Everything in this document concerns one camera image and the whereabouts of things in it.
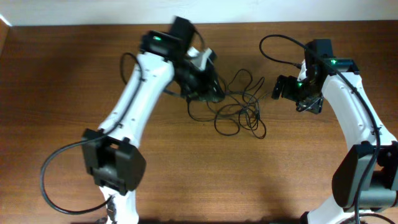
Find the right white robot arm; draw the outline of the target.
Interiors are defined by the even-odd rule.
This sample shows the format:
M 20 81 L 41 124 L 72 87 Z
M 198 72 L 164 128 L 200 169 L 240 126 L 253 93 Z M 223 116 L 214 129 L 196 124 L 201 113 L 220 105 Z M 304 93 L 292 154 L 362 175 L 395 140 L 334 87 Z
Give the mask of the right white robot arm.
M 295 102 L 298 112 L 321 112 L 328 101 L 345 137 L 348 153 L 333 174 L 332 195 L 301 223 L 360 223 L 397 206 L 397 138 L 379 119 L 363 88 L 359 68 L 337 58 L 331 40 L 303 46 L 297 77 L 279 76 L 272 98 Z

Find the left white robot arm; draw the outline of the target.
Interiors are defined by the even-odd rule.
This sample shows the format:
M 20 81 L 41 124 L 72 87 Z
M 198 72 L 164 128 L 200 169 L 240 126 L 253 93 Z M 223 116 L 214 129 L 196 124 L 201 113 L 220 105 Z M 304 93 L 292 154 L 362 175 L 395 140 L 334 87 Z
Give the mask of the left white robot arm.
M 213 64 L 216 54 L 191 45 L 197 33 L 189 20 L 176 17 L 167 32 L 151 30 L 144 35 L 116 106 L 97 130 L 83 133 L 86 171 L 106 199 L 107 216 L 98 223 L 138 223 L 136 189 L 146 169 L 138 148 L 152 110 L 169 84 L 176 82 L 178 96 L 187 101 L 224 99 Z

